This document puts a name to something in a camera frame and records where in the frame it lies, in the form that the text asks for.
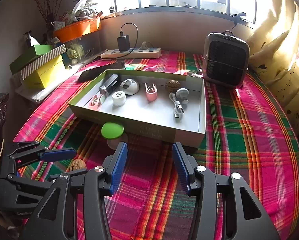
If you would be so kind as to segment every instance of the silver screw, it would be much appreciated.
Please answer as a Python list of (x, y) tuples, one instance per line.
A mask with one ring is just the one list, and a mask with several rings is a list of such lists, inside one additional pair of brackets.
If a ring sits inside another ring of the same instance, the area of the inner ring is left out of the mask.
[(96, 171), (96, 172), (104, 171), (104, 167), (103, 166), (96, 166), (94, 171)]
[(197, 169), (198, 171), (206, 171), (206, 168), (205, 168), (205, 166), (203, 166), (203, 165), (198, 165), (198, 166), (196, 167), (196, 169)]
[(59, 176), (60, 179), (67, 179), (69, 176), (66, 173), (63, 173)]
[(234, 179), (240, 179), (240, 178), (241, 178), (241, 175), (240, 175), (239, 173), (237, 173), (237, 172), (234, 172), (234, 173), (232, 174), (232, 177), (233, 177)]

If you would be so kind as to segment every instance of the charger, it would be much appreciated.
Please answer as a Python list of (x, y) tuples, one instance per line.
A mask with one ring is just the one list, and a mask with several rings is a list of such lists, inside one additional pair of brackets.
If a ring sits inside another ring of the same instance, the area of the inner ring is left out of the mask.
[(129, 43), (128, 35), (124, 35), (123, 32), (120, 32), (120, 37), (117, 37), (117, 44), (119, 46), (119, 51), (127, 51), (131, 48)]

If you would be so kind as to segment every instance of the plaid tablecloth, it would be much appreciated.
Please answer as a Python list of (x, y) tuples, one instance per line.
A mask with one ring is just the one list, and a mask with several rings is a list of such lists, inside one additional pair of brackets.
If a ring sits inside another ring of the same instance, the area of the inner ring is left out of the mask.
[[(84, 69), (113, 62), (92, 63), (60, 85), (32, 114), (15, 141), (39, 140), (53, 149), (73, 147), (87, 168), (102, 164), (113, 150), (102, 138), (101, 126), (76, 118), (68, 102), (88, 85), (77, 83)], [(128, 69), (187, 74), (201, 67), (202, 57), (164, 51), (159, 59), (128, 59), (126, 64)], [(299, 223), (299, 145), (285, 114), (253, 73), (246, 75), (238, 90), (206, 82), (205, 93), (206, 136), (194, 157), (216, 173), (239, 172), (285, 240)], [(187, 239), (195, 198), (181, 190), (171, 145), (128, 134), (128, 160), (119, 190), (105, 200), (113, 239)], [(39, 162), (20, 173), (44, 180), (66, 171), (70, 162)], [(79, 199), (78, 232), (83, 239), (82, 196)], [(220, 239), (221, 203), (217, 211), (216, 239)]]

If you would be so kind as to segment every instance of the orange tray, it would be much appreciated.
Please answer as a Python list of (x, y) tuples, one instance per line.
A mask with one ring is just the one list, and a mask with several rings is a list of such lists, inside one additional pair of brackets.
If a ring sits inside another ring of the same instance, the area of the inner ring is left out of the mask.
[(57, 30), (56, 32), (53, 32), (53, 36), (58, 37), (61, 43), (65, 43), (100, 29), (101, 19), (94, 18), (70, 24)]

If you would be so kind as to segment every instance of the pink ring holder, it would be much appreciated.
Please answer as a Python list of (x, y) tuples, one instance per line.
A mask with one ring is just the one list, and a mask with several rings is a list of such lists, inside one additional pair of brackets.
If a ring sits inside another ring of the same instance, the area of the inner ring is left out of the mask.
[(100, 95), (99, 97), (97, 95), (94, 95), (91, 98), (91, 100), (88, 102), (88, 108), (95, 111), (99, 111), (104, 100), (105, 100), (104, 95)]
[(147, 100), (155, 101), (157, 98), (157, 88), (154, 85), (154, 83), (153, 85), (149, 85), (149, 86), (147, 86), (147, 84), (145, 83), (145, 89), (146, 89)]

